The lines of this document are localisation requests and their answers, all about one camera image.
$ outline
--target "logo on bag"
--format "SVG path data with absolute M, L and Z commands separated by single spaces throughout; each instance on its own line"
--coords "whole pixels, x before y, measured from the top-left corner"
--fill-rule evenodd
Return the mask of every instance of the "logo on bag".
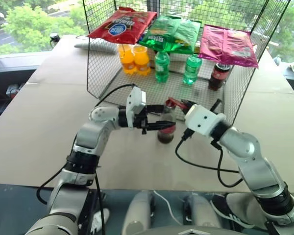
M 126 31 L 126 25 L 123 23 L 117 23 L 109 28 L 109 34 L 112 36 L 118 36 Z

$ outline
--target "white sneaker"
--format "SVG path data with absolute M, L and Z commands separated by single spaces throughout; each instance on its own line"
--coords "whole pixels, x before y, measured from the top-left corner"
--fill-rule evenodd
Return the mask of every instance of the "white sneaker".
M 107 223 L 109 216 L 110 216 L 110 211 L 108 210 L 108 208 L 103 208 L 104 224 Z M 101 213 L 100 213 L 100 211 L 98 211 L 94 214 L 90 233 L 92 235 L 94 235 L 95 233 L 99 232 L 101 229 L 102 229 L 102 227 L 101 227 Z

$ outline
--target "orange soda bottle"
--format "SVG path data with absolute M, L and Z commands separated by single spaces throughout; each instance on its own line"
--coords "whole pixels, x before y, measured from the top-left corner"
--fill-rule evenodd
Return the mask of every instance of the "orange soda bottle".
M 118 51 L 123 67 L 123 71 L 126 74 L 133 74 L 136 72 L 134 55 L 132 53 L 132 45 L 118 44 Z
M 134 54 L 134 61 L 137 73 L 140 75 L 148 75 L 150 73 L 149 56 L 147 54 L 147 47 L 135 45 L 132 49 Z

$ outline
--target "road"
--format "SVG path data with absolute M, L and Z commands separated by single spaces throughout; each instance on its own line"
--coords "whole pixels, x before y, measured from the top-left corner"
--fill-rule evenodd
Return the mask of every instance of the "road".
M 69 11 L 61 11 L 61 12 L 51 13 L 48 15 L 53 16 L 53 17 L 63 17 L 63 16 L 69 16 L 70 12 Z M 0 45 L 4 45 L 4 44 L 10 44 L 12 46 L 19 45 L 19 43 L 17 43 L 11 35 L 5 33 L 3 29 L 0 29 Z

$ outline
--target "green soda bottle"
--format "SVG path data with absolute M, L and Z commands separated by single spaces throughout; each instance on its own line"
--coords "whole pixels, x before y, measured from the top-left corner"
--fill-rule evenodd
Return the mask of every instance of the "green soda bottle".
M 169 77 L 170 57 L 166 52 L 157 52 L 155 56 L 155 76 L 157 82 L 166 82 Z
M 198 58 L 197 54 L 193 54 L 187 58 L 183 77 L 184 84 L 192 85 L 196 82 L 201 63 L 202 59 Z

